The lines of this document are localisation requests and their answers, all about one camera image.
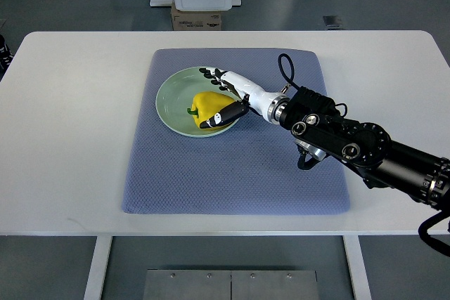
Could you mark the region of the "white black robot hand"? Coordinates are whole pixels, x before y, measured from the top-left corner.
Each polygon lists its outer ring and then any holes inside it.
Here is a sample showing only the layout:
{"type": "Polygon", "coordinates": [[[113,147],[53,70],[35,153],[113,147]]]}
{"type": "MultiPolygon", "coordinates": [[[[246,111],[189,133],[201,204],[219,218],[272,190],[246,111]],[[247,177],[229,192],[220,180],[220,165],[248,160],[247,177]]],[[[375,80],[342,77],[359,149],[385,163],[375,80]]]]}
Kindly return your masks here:
{"type": "Polygon", "coordinates": [[[201,129],[225,126],[247,114],[249,110],[254,110],[269,123],[280,123],[281,113],[290,100],[286,96],[289,84],[286,84],[281,92],[268,92],[248,78],[232,71],[213,67],[202,67],[199,71],[220,90],[230,91],[239,97],[239,100],[220,109],[209,119],[201,117],[201,129]]]}

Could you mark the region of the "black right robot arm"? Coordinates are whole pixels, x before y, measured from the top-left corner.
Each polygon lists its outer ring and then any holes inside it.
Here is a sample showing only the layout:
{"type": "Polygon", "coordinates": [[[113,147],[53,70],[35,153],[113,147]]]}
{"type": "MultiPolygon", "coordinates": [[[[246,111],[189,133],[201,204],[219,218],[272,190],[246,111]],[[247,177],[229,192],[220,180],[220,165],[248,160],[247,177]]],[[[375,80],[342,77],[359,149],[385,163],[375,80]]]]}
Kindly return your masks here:
{"type": "Polygon", "coordinates": [[[276,118],[295,137],[300,158],[297,166],[309,170],[333,157],[363,179],[368,188],[394,188],[412,200],[436,209],[422,222],[418,234],[435,251],[449,255],[449,245],[432,237],[429,229],[449,218],[449,160],[393,141],[381,126],[346,118],[338,103],[294,82],[290,101],[276,118]]]}

